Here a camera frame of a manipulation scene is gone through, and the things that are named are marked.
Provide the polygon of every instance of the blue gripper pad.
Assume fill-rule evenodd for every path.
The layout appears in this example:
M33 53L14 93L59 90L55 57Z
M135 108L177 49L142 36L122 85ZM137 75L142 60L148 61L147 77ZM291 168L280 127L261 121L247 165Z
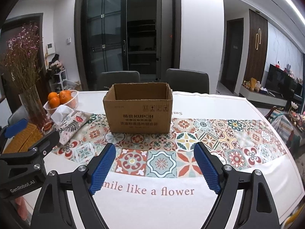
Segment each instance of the blue gripper pad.
M216 194L219 193L221 187L219 185L218 173L214 169L211 161L208 159L199 144L194 147L194 157L196 162L208 184L209 189L213 190Z
M91 195L94 195L96 191L101 190L112 163L114 162L115 156L116 149L115 146L111 144L92 174L91 186L88 189Z
M24 130L27 126L27 120L21 119L20 121L16 122L15 124L8 126L5 130L4 136L7 139L14 137L16 134Z

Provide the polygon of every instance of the wooden slat panel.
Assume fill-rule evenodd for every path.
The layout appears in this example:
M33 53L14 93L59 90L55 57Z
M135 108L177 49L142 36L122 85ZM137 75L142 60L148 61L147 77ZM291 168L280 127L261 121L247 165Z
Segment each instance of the wooden slat panel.
M249 9L250 13L250 38L247 65L244 80L249 81L252 77L257 81L262 81L265 69L267 45L268 45L268 21ZM256 34L261 29L262 39L258 50L255 49Z

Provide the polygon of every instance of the dining table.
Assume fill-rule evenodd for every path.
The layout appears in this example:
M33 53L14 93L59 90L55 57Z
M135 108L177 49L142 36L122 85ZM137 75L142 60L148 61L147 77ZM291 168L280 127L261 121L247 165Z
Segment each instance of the dining table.
M223 164L251 173L259 169L282 223L304 196L302 180L286 145L265 117L245 98L173 92L168 134L111 133L103 98L106 91L79 92L77 110L92 113L65 145L45 158L47 173L72 172L99 155L107 143L116 158L103 187L93 196L111 228L201 228L217 198L193 154L203 142ZM24 195L33 213L40 189ZM242 199L238 190L226 228L233 228ZM84 228L73 191L68 191L76 227Z

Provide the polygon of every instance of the striped cloth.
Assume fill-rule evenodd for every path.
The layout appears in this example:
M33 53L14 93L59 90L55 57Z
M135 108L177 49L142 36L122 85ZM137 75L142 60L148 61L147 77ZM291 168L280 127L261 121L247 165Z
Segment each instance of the striped cloth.
M286 144L291 132L293 132L293 126L290 121L278 110L274 110L268 120Z

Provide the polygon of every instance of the red ladybug print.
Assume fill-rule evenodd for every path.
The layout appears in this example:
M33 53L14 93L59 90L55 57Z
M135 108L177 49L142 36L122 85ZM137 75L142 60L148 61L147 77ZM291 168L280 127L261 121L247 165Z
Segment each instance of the red ladybug print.
M76 120L77 120L78 122L83 122L83 119L82 119L81 117L79 117L79 116L76 116Z

